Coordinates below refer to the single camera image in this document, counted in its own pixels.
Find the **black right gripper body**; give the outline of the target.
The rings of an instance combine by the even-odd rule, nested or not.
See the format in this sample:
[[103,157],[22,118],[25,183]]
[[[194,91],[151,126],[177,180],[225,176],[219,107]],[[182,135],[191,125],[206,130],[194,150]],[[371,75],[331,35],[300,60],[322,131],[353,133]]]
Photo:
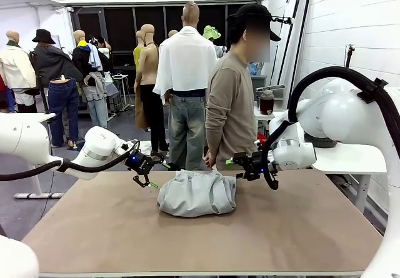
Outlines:
[[249,158],[249,170],[246,174],[248,181],[259,179],[261,174],[267,181],[275,181],[274,178],[278,172],[277,163],[273,159],[263,154],[263,151],[257,151],[251,154]]

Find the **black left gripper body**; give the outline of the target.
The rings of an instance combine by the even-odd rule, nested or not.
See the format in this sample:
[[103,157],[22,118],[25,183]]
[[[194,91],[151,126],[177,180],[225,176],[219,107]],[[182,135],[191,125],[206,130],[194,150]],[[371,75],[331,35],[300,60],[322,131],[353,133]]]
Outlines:
[[153,159],[140,151],[133,151],[124,163],[129,169],[138,174],[148,174],[154,166]]

